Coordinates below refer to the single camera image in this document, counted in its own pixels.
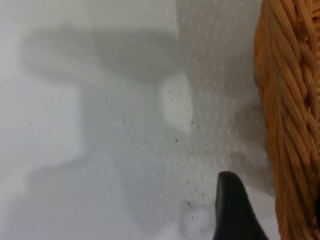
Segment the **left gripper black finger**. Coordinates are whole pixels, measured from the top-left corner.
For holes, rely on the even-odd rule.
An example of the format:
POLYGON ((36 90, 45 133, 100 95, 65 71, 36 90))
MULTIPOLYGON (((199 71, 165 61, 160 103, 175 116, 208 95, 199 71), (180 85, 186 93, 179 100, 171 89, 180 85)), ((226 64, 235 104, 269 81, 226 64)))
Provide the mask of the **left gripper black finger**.
POLYGON ((214 240, 266 240, 245 186, 231 171, 218 174, 215 198, 214 240))

